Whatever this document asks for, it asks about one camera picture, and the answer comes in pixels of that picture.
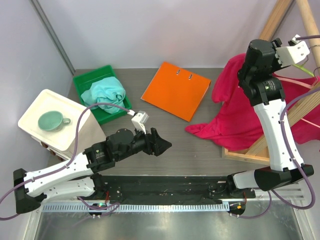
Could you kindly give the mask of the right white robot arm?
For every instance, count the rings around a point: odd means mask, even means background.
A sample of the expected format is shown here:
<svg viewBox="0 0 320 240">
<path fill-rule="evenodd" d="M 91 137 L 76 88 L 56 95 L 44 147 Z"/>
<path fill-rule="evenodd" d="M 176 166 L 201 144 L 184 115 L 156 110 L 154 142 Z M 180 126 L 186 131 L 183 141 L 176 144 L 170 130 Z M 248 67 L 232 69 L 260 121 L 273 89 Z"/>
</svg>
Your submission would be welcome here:
<svg viewBox="0 0 320 240">
<path fill-rule="evenodd" d="M 297 151 L 289 121 L 288 104 L 281 81 L 274 72 L 303 61 L 310 54 L 307 44 L 291 40 L 282 46 L 280 39 L 252 40 L 244 63 L 237 73 L 242 88 L 262 126 L 269 152 L 269 166 L 228 175 L 226 193 L 233 198 L 244 190 L 270 191 L 314 174 L 312 165 L 305 164 Z"/>
</svg>

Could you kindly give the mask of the pink plastic hanger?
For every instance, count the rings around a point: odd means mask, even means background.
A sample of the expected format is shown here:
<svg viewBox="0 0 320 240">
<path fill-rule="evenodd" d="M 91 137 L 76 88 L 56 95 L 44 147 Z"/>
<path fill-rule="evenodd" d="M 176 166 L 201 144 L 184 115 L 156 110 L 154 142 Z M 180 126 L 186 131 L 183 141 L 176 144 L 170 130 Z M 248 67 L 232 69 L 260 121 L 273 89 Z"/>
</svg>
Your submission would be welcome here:
<svg viewBox="0 0 320 240">
<path fill-rule="evenodd" d="M 279 76 L 285 84 L 287 117 L 290 126 L 304 122 L 316 128 L 320 127 L 320 77 L 292 78 Z"/>
</svg>

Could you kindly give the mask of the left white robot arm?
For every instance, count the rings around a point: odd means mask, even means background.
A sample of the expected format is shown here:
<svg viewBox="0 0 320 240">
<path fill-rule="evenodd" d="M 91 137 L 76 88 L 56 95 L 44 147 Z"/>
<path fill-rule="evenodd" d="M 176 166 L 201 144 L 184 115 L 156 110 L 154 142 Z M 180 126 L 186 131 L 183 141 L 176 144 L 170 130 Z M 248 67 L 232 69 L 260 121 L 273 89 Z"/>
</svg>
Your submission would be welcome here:
<svg viewBox="0 0 320 240">
<path fill-rule="evenodd" d="M 41 201 L 48 198 L 45 191 L 54 184 L 113 168 L 116 162 L 139 152 L 159 156 L 170 147 L 172 143 L 161 138 L 155 128 L 150 133 L 138 130 L 131 132 L 122 128 L 105 141 L 85 149 L 73 160 L 35 172 L 17 169 L 13 172 L 14 185 L 17 187 L 14 190 L 16 213 L 24 214 L 39 208 Z"/>
</svg>

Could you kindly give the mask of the teal t shirt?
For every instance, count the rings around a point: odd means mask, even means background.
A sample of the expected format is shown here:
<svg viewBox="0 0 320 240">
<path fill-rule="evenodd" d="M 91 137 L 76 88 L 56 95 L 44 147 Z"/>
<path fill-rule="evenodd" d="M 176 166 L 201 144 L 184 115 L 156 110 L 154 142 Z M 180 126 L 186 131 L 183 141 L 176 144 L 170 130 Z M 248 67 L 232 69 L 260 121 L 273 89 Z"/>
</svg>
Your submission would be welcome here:
<svg viewBox="0 0 320 240">
<path fill-rule="evenodd" d="M 106 77 L 99 81 L 93 82 L 88 90 L 81 95 L 85 106 L 97 103 L 109 103 L 124 108 L 124 99 L 126 90 L 120 81 L 114 77 Z"/>
</svg>

